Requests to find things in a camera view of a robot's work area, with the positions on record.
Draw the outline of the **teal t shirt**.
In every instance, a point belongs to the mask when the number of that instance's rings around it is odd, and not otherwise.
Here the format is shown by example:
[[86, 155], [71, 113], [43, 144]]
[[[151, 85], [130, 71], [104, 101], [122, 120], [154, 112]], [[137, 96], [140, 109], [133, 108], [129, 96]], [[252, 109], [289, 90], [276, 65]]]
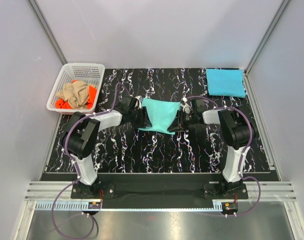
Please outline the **teal t shirt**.
[[143, 98], [142, 106], [146, 107], [151, 127], [139, 128], [142, 131], [158, 132], [174, 135], [168, 128], [175, 120], [177, 111], [180, 109], [180, 102], [160, 101], [150, 98]]

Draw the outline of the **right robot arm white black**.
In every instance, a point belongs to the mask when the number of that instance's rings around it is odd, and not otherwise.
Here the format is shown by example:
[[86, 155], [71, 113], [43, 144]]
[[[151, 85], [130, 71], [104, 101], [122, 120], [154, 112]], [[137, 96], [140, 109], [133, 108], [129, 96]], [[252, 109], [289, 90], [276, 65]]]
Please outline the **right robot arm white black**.
[[194, 124], [221, 126], [223, 140], [228, 145], [225, 167], [220, 181], [213, 187], [204, 187], [204, 191], [212, 196], [230, 198], [241, 190], [245, 180], [245, 158], [251, 142], [256, 137], [256, 128], [241, 111], [241, 107], [219, 107], [214, 103], [213, 109], [208, 109], [205, 100], [211, 101], [202, 96], [183, 98], [176, 117], [167, 130], [184, 132]]

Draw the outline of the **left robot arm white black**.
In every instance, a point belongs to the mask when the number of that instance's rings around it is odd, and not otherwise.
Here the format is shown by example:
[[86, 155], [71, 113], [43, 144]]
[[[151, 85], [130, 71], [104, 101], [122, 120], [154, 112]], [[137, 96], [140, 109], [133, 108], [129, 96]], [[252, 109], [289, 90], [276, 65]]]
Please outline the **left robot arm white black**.
[[141, 96], [126, 96], [107, 111], [89, 115], [76, 112], [72, 115], [65, 128], [62, 146], [76, 169], [76, 190], [89, 198], [99, 194], [99, 177], [94, 169], [92, 152], [100, 131], [128, 123], [134, 128], [152, 125], [142, 101]]

